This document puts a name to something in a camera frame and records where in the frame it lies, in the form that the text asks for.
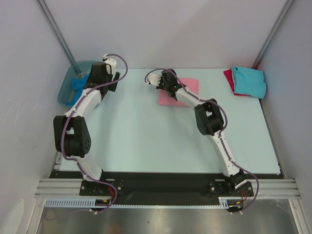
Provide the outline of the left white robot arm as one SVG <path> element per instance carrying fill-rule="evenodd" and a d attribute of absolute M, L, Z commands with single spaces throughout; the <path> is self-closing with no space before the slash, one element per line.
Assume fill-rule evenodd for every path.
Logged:
<path fill-rule="evenodd" d="M 108 183 L 101 179 L 102 169 L 90 155 L 92 142 L 86 118 L 108 91 L 116 90 L 117 84 L 111 84 L 120 78 L 120 73 L 115 72 L 116 65 L 113 58 L 94 62 L 77 101 L 68 112 L 53 120 L 56 150 L 77 165 L 85 180 L 92 181 L 90 188 L 97 195 L 107 191 Z"/>

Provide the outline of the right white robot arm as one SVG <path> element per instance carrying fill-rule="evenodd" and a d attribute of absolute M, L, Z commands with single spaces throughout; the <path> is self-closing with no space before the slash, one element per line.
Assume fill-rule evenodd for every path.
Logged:
<path fill-rule="evenodd" d="M 223 130 L 227 126 L 227 118 L 223 117 L 223 109 L 215 99 L 203 100 L 190 91 L 177 78 L 172 69 L 161 72 L 156 88 L 167 92 L 168 96 L 186 104 L 194 110 L 196 125 L 200 133 L 207 137 L 220 158 L 223 174 L 226 177 L 225 191 L 229 195 L 237 195 L 247 180 L 242 169 L 236 165 L 234 156 L 227 144 Z"/>

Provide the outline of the pink t shirt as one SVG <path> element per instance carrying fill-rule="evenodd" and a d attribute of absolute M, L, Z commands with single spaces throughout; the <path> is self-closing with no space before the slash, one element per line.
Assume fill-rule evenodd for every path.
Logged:
<path fill-rule="evenodd" d="M 199 80 L 195 78 L 181 78 L 182 83 L 187 86 L 195 94 L 199 93 Z M 159 105 L 171 106 L 171 107 L 188 107 L 186 104 L 180 101 L 176 101 L 172 97 L 169 97 L 167 92 L 160 90 L 158 102 Z"/>

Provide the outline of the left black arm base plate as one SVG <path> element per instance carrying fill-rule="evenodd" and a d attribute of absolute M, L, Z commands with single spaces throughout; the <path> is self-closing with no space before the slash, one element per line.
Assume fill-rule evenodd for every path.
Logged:
<path fill-rule="evenodd" d="M 109 179 L 106 181 L 109 184 L 112 184 L 116 190 L 117 195 L 122 194 L 124 181 L 123 180 L 112 180 Z M 114 195 L 115 191 L 111 186 L 104 185 L 101 183 L 83 180 L 80 185 L 80 196 L 109 196 Z"/>

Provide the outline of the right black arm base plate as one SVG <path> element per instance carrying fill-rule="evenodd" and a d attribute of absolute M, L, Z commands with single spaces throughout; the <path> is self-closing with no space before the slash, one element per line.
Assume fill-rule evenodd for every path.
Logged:
<path fill-rule="evenodd" d="M 208 194 L 210 196 L 252 197 L 254 196 L 254 191 L 252 184 L 249 181 L 235 189 L 230 182 L 219 179 L 211 180 L 209 182 Z"/>

